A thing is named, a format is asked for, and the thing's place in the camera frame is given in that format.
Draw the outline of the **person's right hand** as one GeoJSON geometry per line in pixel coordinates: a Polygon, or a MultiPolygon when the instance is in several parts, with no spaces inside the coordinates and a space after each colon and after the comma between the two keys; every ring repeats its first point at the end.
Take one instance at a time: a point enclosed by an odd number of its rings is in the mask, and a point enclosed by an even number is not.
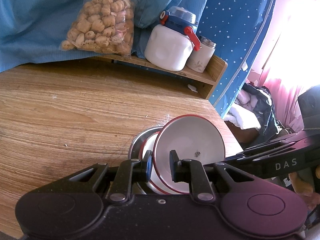
{"type": "Polygon", "coordinates": [[[315,191],[311,168],[289,173],[289,180],[296,194],[304,200],[310,211],[319,205],[319,193],[315,191]]]}

